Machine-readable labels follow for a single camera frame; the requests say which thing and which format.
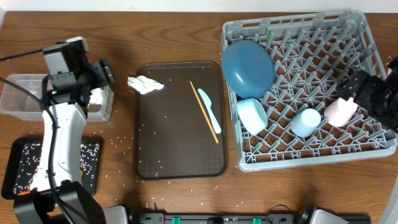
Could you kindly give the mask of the dark blue plate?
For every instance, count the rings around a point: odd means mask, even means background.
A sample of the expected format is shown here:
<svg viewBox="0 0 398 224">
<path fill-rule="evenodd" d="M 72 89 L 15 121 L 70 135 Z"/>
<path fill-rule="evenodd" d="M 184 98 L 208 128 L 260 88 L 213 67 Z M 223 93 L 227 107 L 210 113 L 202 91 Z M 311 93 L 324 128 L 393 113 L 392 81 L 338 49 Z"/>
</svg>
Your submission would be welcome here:
<svg viewBox="0 0 398 224">
<path fill-rule="evenodd" d="M 241 98 L 260 99 L 274 84 L 274 63 L 256 42 L 240 40 L 228 45 L 221 60 L 226 82 Z"/>
</svg>

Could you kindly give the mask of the light blue rice bowl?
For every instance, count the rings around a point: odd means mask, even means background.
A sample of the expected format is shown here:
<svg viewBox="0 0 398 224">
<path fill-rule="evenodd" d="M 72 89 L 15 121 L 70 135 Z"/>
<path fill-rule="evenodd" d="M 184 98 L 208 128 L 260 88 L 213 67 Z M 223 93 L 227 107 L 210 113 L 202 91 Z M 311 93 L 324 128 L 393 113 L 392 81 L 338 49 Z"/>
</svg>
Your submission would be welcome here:
<svg viewBox="0 0 398 224">
<path fill-rule="evenodd" d="M 267 127 L 268 117 L 257 99 L 248 98 L 238 101 L 237 110 L 243 126 L 250 134 L 257 135 Z"/>
</svg>

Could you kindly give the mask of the orange carrot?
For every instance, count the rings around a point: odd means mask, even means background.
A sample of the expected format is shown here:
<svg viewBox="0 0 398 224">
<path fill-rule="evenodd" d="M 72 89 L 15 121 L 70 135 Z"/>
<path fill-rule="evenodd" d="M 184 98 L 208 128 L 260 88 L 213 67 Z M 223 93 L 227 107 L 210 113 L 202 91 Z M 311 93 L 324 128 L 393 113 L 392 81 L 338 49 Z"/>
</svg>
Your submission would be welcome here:
<svg viewBox="0 0 398 224">
<path fill-rule="evenodd" d="M 20 192 L 18 194 L 18 196 L 29 195 L 29 194 L 30 194 L 30 190 L 26 190 L 26 191 Z"/>
</svg>

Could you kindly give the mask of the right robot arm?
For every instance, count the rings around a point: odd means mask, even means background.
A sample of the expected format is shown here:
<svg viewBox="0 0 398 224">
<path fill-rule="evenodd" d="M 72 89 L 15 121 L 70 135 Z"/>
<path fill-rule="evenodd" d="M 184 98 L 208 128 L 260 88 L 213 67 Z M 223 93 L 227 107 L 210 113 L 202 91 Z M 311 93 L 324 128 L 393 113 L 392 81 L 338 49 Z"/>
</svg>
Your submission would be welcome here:
<svg viewBox="0 0 398 224">
<path fill-rule="evenodd" d="M 386 66 L 385 79 L 357 70 L 339 81 L 336 91 L 346 101 L 352 98 L 370 117 L 397 134 L 397 57 L 390 56 Z"/>
</svg>

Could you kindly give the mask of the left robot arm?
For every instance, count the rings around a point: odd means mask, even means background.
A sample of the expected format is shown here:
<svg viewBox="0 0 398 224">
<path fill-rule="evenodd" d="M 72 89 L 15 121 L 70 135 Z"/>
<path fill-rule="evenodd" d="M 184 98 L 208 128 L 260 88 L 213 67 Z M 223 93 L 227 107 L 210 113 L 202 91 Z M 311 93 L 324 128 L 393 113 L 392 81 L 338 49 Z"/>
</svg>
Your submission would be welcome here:
<svg viewBox="0 0 398 224">
<path fill-rule="evenodd" d="M 91 90 L 116 79 L 106 59 L 50 62 L 42 80 L 45 134 L 31 189 L 14 200 L 20 223 L 127 223 L 123 206 L 102 208 L 81 182 L 80 153 Z"/>
</svg>

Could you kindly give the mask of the foil wrapper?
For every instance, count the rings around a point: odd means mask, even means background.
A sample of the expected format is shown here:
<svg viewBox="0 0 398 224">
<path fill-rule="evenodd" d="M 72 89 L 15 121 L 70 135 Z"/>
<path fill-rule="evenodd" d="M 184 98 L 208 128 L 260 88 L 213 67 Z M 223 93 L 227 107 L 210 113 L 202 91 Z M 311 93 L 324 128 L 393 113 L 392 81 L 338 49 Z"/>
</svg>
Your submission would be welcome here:
<svg viewBox="0 0 398 224">
<path fill-rule="evenodd" d="M 95 88 L 91 90 L 90 105 L 102 105 L 105 99 L 105 91 L 102 88 Z"/>
</svg>

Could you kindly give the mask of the light blue plastic cup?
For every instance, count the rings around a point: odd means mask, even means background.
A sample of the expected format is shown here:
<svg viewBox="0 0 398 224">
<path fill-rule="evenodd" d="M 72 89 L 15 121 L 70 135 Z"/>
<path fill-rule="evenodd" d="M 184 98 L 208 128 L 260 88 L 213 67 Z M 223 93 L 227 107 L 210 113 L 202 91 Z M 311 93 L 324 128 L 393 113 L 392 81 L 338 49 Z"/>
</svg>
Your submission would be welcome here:
<svg viewBox="0 0 398 224">
<path fill-rule="evenodd" d="M 292 132 L 299 137 L 309 137 L 321 122 L 320 113 L 312 108 L 307 108 L 296 114 L 292 119 Z"/>
</svg>

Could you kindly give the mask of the pink plastic cup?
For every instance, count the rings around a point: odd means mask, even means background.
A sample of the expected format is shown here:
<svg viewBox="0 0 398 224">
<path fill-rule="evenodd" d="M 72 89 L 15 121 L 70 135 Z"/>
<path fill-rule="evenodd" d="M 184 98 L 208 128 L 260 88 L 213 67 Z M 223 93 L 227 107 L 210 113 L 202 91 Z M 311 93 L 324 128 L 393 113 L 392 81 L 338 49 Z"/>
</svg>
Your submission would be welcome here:
<svg viewBox="0 0 398 224">
<path fill-rule="evenodd" d="M 353 98 L 344 100 L 338 98 L 332 104 L 327 106 L 324 110 L 324 117 L 332 126 L 345 126 L 357 110 L 358 105 L 353 101 Z"/>
</svg>

